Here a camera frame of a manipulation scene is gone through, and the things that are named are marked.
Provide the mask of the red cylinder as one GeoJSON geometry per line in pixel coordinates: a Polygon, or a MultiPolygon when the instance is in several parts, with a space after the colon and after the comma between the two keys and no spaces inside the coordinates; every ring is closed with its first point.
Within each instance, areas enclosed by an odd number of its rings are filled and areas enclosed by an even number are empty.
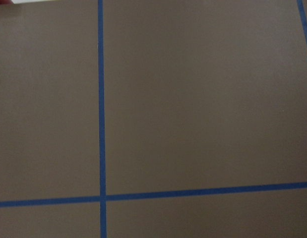
{"type": "Polygon", "coordinates": [[[12,0],[0,0],[0,4],[13,4],[12,0]]]}

